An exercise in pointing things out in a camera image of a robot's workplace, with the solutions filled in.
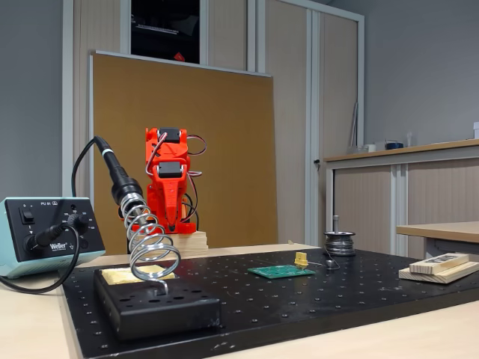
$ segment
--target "yellow sponge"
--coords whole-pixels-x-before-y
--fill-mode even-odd
[[[308,266],[308,261],[306,260],[306,253],[303,252],[296,252],[296,258],[294,260],[294,264],[296,264],[298,267],[307,267]]]
[[[154,265],[154,266],[142,266],[142,271],[147,273],[154,273],[156,271],[162,271],[163,267]],[[142,282],[143,280],[138,279],[132,273],[132,270],[129,267],[126,268],[110,268],[110,269],[103,269],[102,275],[110,286],[115,284],[125,284],[125,283],[138,283]],[[162,279],[174,279],[175,276],[173,273],[170,273],[164,276]]]

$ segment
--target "metal coil spring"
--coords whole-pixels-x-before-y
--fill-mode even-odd
[[[134,193],[125,196],[121,201],[120,210],[124,217],[128,248],[131,253],[129,267],[133,275],[141,280],[161,282],[165,285],[166,292],[168,292],[168,287],[161,278],[172,273],[181,261],[180,252],[173,246],[173,239],[165,234],[165,229],[158,224],[158,218],[151,213],[150,207],[147,206],[141,195]],[[134,225],[138,225],[137,230],[133,230]],[[160,230],[161,233],[153,233],[155,230]],[[170,243],[162,243],[164,239],[167,239]],[[147,273],[142,271],[141,267],[136,266],[136,262],[139,260],[152,262],[160,260],[168,254],[175,254],[177,258],[171,266],[163,271]]]
[[[326,234],[326,241],[324,248],[332,256],[354,256],[356,251],[354,250],[354,242],[349,234]]]

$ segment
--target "solder spool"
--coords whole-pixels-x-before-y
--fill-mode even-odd
[[[327,250],[324,254],[332,256],[350,257],[355,256],[354,242],[351,238],[355,235],[353,232],[343,232],[339,229],[339,216],[333,216],[333,231],[325,232],[326,240],[324,248]]]

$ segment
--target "brown board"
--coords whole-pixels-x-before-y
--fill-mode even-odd
[[[145,196],[146,128],[183,128],[207,141],[191,169],[203,172],[195,178],[198,213],[211,248],[277,242],[270,77],[94,54],[93,99],[94,134],[110,143]],[[196,152],[202,143],[189,146]],[[124,254],[126,231],[111,187],[95,150],[95,215],[106,253]]]

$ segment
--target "wooden desk surface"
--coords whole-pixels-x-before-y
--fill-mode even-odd
[[[416,224],[397,226],[397,234],[479,243],[479,222]]]
[[[208,257],[232,254],[291,251],[306,245],[263,245],[210,249]],[[126,263],[126,256],[101,257],[83,266]],[[38,275],[36,284],[44,286],[53,277]],[[32,279],[19,284],[29,285]],[[76,337],[70,323],[61,289],[48,295],[26,295],[0,289],[0,358],[79,357]],[[321,334],[299,340],[249,349],[228,355],[236,358],[477,358],[479,301],[416,316],[359,328]]]

